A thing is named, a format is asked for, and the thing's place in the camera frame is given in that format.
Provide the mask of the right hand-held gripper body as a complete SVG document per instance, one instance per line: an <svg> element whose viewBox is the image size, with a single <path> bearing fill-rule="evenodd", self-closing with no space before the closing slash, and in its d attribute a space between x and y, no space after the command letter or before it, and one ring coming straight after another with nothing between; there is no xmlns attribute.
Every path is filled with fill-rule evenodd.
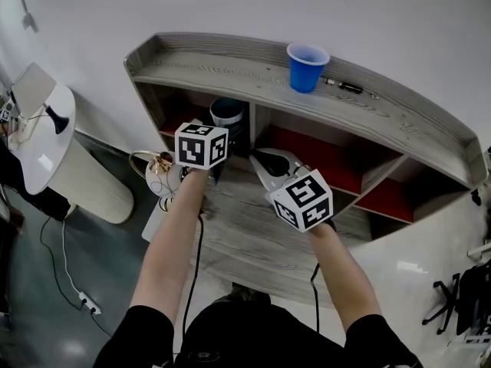
<svg viewBox="0 0 491 368"><path fill-rule="evenodd" d="M333 193L314 169L270 194L277 216L306 232L333 216Z"/></svg>

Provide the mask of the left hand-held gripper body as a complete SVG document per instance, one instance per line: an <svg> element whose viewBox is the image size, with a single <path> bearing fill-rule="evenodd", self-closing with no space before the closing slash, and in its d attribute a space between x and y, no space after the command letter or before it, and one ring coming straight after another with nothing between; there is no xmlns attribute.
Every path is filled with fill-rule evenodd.
<svg viewBox="0 0 491 368"><path fill-rule="evenodd" d="M188 168L210 170L217 183L231 156L248 156L249 145L229 143L229 127L182 123L175 132L175 163Z"/></svg>

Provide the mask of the teal striped cup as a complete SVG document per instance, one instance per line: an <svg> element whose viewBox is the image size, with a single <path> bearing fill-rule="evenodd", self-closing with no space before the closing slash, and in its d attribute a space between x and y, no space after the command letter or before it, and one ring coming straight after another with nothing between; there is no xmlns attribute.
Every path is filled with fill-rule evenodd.
<svg viewBox="0 0 491 368"><path fill-rule="evenodd" d="M245 108L244 101L219 97L211 103L209 112L217 127L227 127L242 120Z"/></svg>

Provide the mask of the grey wooden shelf unit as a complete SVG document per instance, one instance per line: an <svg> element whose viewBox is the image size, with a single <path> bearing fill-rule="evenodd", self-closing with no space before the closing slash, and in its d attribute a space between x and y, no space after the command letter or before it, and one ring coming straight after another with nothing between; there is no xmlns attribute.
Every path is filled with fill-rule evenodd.
<svg viewBox="0 0 491 368"><path fill-rule="evenodd" d="M157 33L124 67L170 150L176 129L204 117L216 98L246 102L250 151L286 150L319 170L333 190L337 223L359 238L419 222L488 177L476 134L432 101L336 57L316 88L301 94L290 86L286 49L225 34Z"/></svg>

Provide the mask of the person's right forearm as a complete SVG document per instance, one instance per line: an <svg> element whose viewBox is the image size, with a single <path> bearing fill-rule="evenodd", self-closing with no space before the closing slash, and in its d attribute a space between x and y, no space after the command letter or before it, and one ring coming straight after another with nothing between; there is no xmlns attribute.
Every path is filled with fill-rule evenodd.
<svg viewBox="0 0 491 368"><path fill-rule="evenodd" d="M310 242L320 265L328 293L347 330L367 315L380 315L375 291L360 265L327 223L310 230Z"/></svg>

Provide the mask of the person's left forearm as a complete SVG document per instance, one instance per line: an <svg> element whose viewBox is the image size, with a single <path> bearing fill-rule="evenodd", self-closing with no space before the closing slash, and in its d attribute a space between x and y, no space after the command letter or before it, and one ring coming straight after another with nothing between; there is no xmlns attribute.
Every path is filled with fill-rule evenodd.
<svg viewBox="0 0 491 368"><path fill-rule="evenodd" d="M176 321L208 176L191 169L184 178L144 256L131 306L152 307Z"/></svg>

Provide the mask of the blue plastic cup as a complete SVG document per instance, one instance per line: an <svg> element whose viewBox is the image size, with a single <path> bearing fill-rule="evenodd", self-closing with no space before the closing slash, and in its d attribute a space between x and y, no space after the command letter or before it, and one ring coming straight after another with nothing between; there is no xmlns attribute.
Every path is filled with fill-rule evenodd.
<svg viewBox="0 0 491 368"><path fill-rule="evenodd" d="M323 48L302 43L287 46L290 69L290 85L299 93L311 93L317 86L321 72L330 61Z"/></svg>

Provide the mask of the person's black shirt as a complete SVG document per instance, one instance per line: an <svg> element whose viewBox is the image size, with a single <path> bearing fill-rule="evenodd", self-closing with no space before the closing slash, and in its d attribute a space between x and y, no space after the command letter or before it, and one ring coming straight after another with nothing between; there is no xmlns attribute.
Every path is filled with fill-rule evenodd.
<svg viewBox="0 0 491 368"><path fill-rule="evenodd" d="M151 307L131 307L94 368L423 368L381 316L356 320L339 345L282 307L210 304L173 353L174 327Z"/></svg>

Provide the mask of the white round table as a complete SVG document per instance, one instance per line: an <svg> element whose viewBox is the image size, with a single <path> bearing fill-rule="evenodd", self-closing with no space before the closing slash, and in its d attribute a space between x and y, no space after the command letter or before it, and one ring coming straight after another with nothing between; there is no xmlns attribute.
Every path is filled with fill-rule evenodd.
<svg viewBox="0 0 491 368"><path fill-rule="evenodd" d="M56 134L50 117L33 119L30 139L13 149L28 193L35 195L50 188L109 223L127 221L133 212L133 194L74 137L76 106L71 90L56 85L46 104L69 122Z"/></svg>

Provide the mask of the white shade table lamp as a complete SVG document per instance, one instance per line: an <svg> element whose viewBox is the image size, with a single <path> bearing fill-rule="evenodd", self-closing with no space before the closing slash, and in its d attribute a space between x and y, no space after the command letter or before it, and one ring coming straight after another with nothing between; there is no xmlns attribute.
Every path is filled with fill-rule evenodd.
<svg viewBox="0 0 491 368"><path fill-rule="evenodd" d="M48 98L55 86L55 80L39 65L32 62L13 83L11 93L25 120L32 118L42 108L53 121L56 134L61 134L70 120L68 117L59 116L48 105Z"/></svg>

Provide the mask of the white power strip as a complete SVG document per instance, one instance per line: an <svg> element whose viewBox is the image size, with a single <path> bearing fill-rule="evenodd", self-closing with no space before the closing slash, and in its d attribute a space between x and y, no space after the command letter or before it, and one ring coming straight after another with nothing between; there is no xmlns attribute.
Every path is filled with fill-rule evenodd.
<svg viewBox="0 0 491 368"><path fill-rule="evenodd" d="M82 302L82 305L85 306L91 313L91 315L100 315L101 314L101 309L99 308L98 305L95 304L95 302L88 297L83 291L80 291L78 293L78 297Z"/></svg>

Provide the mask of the black office chair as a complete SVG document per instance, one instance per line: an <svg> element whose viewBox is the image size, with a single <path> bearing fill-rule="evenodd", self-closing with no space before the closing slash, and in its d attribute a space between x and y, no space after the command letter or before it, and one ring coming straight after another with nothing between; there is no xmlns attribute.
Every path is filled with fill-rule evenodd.
<svg viewBox="0 0 491 368"><path fill-rule="evenodd" d="M441 290L445 303L435 314L422 320L423 326L445 314L443 326L437 329L437 335L441 335L447 330L453 312L456 312L457 336L476 325L479 325L478 332L483 332L491 316L491 259L471 267L463 274L455 273L449 287L441 280L435 281L433 289Z"/></svg>

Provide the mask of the grey wall conduit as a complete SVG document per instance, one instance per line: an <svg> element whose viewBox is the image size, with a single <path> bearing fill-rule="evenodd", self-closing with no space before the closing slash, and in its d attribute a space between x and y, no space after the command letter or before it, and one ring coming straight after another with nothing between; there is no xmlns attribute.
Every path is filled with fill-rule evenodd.
<svg viewBox="0 0 491 368"><path fill-rule="evenodd" d="M28 10L26 0L20 0L20 2L24 11L24 15L21 20L23 28L25 30L30 28L36 34L38 32L38 26L36 25L34 17L32 16L31 12Z"/></svg>

